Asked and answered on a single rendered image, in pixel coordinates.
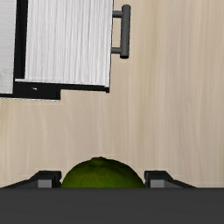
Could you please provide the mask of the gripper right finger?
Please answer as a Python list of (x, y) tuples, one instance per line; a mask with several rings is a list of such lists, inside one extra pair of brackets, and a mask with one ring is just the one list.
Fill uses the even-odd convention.
[(173, 179), (167, 171), (145, 171), (146, 188), (193, 188), (192, 185)]

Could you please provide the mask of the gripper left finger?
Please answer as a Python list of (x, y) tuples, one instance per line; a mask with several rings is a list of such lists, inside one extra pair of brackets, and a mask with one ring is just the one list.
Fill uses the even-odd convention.
[(60, 188), (61, 171), (38, 171), (29, 179), (7, 185), (6, 188)]

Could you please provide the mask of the green lime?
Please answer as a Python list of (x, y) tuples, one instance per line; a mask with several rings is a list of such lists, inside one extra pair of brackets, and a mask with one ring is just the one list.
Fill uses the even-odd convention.
[(62, 188), (144, 188), (137, 173), (127, 164), (105, 157), (93, 157), (72, 168)]

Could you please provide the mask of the cabinet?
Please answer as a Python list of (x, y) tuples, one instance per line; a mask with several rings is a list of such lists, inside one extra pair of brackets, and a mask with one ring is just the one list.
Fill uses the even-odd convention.
[(58, 84), (16, 81), (25, 73), (28, 0), (0, 0), (0, 97), (59, 100)]

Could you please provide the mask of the open cabinet drawer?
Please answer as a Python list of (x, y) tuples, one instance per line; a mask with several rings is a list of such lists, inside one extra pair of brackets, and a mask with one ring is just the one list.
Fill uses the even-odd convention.
[(111, 55), (130, 56), (130, 6), (114, 0), (27, 0), (24, 62), (15, 81), (110, 87)]

